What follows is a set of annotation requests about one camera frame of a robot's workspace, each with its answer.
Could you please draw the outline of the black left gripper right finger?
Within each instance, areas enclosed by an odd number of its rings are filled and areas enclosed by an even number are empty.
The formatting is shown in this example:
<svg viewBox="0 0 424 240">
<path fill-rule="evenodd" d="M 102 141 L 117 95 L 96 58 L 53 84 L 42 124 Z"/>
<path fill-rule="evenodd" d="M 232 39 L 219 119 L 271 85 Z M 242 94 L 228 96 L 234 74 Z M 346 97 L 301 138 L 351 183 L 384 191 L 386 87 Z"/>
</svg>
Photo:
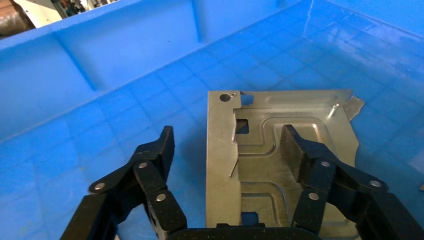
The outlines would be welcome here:
<svg viewBox="0 0 424 240">
<path fill-rule="evenodd" d="M 304 139 L 286 124 L 282 159 L 302 193 L 292 227 L 320 233 L 327 204 L 355 224 L 363 240 L 421 240 L 424 230 L 381 179 L 340 161 L 320 142 Z"/>
</svg>

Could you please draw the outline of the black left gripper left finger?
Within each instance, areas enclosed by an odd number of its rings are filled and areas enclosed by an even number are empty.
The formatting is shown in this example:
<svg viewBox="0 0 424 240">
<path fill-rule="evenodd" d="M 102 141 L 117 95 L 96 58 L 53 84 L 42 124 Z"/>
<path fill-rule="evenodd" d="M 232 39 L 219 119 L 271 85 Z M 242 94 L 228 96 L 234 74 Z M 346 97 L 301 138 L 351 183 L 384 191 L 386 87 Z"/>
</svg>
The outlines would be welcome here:
<svg viewBox="0 0 424 240">
<path fill-rule="evenodd" d="M 63 240 L 113 240 L 119 224 L 143 206 L 159 240 L 187 229 L 187 218 L 167 187 L 175 153 L 174 130 L 166 125 L 155 141 L 136 147 L 122 167 L 93 182 L 63 232 Z"/>
</svg>

